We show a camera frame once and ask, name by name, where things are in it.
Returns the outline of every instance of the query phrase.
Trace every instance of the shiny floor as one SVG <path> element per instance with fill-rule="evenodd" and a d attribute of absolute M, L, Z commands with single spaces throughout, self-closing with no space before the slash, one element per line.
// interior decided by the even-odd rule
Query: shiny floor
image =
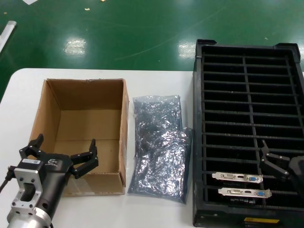
<path fill-rule="evenodd" d="M 0 0 L 0 31 L 17 22 L 0 53 L 0 98 L 28 67 L 191 71 L 198 38 L 293 42 L 304 58 L 303 9 L 303 0 Z"/>

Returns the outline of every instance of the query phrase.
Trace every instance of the open cardboard box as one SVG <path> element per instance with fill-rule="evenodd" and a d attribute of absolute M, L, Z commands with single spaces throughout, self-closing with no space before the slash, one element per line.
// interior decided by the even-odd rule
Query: open cardboard box
<path fill-rule="evenodd" d="M 31 140 L 44 135 L 46 153 L 87 152 L 96 139 L 99 166 L 70 178 L 65 196 L 125 193 L 129 98 L 125 80 L 47 79 Z"/>

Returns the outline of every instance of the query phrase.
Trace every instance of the black plastic crate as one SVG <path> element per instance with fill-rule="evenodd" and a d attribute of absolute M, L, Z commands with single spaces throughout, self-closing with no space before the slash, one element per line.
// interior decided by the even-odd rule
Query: black plastic crate
<path fill-rule="evenodd" d="M 218 45 L 198 40 L 193 71 L 193 224 L 197 227 L 302 228 L 304 203 L 291 183 L 259 168 L 272 153 L 304 155 L 304 79 L 296 44 Z M 212 174 L 263 175 L 260 184 L 218 181 Z M 232 201 L 222 187 L 270 189 L 255 205 Z M 278 219 L 278 223 L 265 223 Z"/>

